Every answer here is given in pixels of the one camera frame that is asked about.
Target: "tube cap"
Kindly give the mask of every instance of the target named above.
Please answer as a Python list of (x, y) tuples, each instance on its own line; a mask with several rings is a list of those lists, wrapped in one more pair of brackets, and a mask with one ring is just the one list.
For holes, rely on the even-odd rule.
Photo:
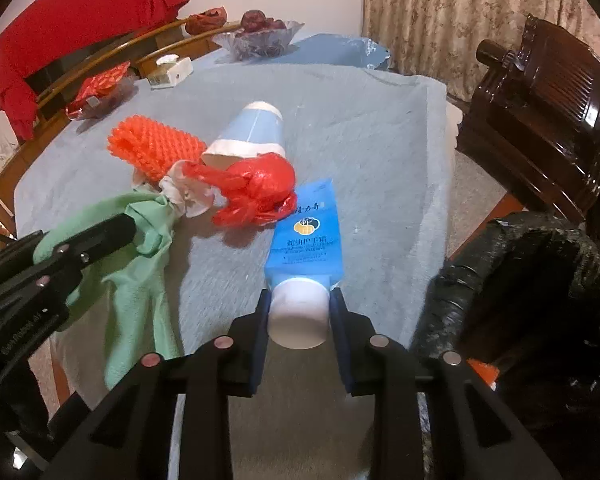
[(329, 291), (309, 278), (289, 278), (271, 293), (269, 337), (296, 350), (324, 343), (329, 333)]

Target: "yellow and black circular logo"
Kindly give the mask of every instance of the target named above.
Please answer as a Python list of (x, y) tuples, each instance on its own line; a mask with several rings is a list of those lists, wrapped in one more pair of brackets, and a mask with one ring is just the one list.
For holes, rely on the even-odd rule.
[(317, 218), (307, 216), (296, 222), (294, 231), (301, 235), (310, 235), (313, 234), (318, 227), (320, 227), (320, 221)]

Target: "blue and white cup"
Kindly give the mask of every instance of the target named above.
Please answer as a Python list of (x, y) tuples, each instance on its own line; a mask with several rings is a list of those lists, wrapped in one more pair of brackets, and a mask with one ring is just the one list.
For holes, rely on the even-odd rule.
[(282, 114), (275, 106), (256, 101), (231, 121), (202, 154), (202, 160), (208, 166), (226, 170), (238, 160), (272, 152), (285, 156)]

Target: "tissue box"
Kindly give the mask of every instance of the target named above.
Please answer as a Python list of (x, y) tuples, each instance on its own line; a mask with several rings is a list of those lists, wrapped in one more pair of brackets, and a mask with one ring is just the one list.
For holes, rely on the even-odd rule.
[(158, 68), (147, 76), (152, 89), (172, 88), (193, 72), (193, 65), (189, 57), (177, 60), (160, 58), (157, 62)]

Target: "hand cream tube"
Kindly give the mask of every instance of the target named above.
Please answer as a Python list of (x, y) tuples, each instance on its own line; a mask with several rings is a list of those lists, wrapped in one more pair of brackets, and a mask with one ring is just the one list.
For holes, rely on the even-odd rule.
[(280, 346), (307, 349), (329, 333), (330, 290), (342, 278), (331, 179), (296, 188), (296, 211), (280, 220), (264, 267), (271, 289), (267, 330)]

